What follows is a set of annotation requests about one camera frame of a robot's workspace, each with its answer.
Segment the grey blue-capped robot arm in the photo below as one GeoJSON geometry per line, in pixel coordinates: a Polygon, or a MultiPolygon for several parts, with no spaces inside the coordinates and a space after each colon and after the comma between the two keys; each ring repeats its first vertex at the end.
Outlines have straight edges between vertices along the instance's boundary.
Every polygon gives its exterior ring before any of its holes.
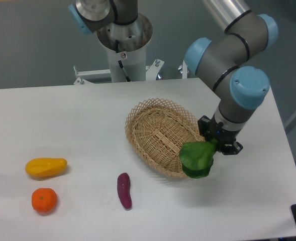
{"type": "MultiPolygon", "coordinates": [[[[212,118],[203,116],[199,132],[218,142],[217,150],[235,155],[242,150],[236,137],[262,104],[269,79],[246,62],[271,46],[278,26],[268,15],[254,14],[244,1],[204,1],[225,32],[218,43],[194,41],[184,62],[220,103],[212,118]]],[[[150,21],[138,12],[137,1],[74,1],[69,11],[85,34],[96,33],[108,54],[113,82],[145,81],[146,46],[152,37],[150,21]]]]}

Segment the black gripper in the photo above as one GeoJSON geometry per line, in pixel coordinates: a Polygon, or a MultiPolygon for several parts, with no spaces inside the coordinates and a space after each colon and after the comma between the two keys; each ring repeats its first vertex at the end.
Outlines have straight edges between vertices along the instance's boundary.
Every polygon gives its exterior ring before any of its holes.
{"type": "Polygon", "coordinates": [[[237,155],[243,146],[236,141],[236,136],[240,131],[229,131],[224,129],[222,122],[216,122],[215,118],[208,118],[203,115],[198,120],[198,128],[201,136],[206,141],[216,142],[216,150],[220,151],[223,155],[237,155]]]}

